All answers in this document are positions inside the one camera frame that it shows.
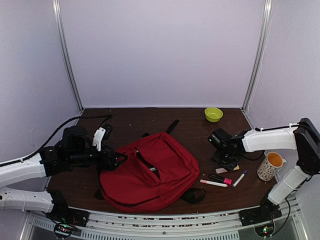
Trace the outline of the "beige highlighter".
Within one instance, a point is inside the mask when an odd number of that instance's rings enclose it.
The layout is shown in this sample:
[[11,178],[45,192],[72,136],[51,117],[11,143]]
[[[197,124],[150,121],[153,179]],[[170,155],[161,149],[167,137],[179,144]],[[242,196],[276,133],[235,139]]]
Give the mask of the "beige highlighter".
[[[236,167],[234,167],[231,171],[237,171],[237,170],[239,170],[240,169],[240,167],[237,165]],[[222,173],[228,173],[229,171],[227,170],[227,169],[225,169],[225,168],[217,168],[216,170],[215,170],[215,172],[217,173],[217,174],[222,174]]]

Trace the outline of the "red backpack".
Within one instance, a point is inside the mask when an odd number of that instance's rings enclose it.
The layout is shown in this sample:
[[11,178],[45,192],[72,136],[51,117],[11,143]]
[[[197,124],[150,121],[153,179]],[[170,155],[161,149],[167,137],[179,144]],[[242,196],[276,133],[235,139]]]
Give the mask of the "red backpack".
[[200,203],[206,191],[193,186],[200,175],[199,162],[171,136],[178,123],[176,119],[166,131],[145,133],[118,148],[128,159],[113,171],[97,170],[95,198],[126,213],[159,211],[179,199],[191,205]]

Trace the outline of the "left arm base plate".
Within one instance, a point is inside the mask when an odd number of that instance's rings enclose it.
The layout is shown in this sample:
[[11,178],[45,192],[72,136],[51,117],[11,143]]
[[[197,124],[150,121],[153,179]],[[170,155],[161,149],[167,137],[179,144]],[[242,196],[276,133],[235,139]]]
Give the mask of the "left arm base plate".
[[68,208],[66,211],[53,210],[50,213],[46,213],[46,216],[55,223],[68,224],[73,227],[86,227],[90,213],[85,210]]

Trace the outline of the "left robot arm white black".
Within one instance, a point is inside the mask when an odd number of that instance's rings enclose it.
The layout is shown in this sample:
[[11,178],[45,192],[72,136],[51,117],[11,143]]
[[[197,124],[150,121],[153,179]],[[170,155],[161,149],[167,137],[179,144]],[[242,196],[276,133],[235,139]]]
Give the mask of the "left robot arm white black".
[[40,211],[53,213],[61,222],[72,218],[72,211],[59,191],[26,191],[10,185],[29,179],[52,177],[74,168],[96,165],[114,171],[128,157],[104,145],[112,133],[112,126],[100,127],[93,140],[84,127],[71,126],[63,130],[61,140],[54,146],[41,147],[36,152],[0,164],[1,210]]

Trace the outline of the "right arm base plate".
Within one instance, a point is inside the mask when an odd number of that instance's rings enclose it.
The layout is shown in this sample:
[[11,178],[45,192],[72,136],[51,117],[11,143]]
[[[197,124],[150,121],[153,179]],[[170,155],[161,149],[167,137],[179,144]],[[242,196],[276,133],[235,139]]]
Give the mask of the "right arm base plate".
[[271,221],[272,219],[282,216],[282,212],[280,210],[270,212],[269,210],[262,209],[261,207],[244,209],[238,214],[243,227]]

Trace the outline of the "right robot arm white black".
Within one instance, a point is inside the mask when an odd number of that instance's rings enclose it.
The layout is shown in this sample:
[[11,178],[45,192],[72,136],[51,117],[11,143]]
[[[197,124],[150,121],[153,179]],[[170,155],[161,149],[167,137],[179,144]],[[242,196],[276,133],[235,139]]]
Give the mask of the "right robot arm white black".
[[309,118],[297,123],[274,128],[255,128],[236,135],[217,128],[208,137],[215,147],[212,159],[228,172],[234,170],[245,153],[268,151],[265,161],[258,170],[260,178],[267,181],[283,166],[283,158],[276,150],[296,150],[298,160],[261,201],[256,210],[259,220],[268,220],[279,204],[306,180],[320,173],[320,133]]

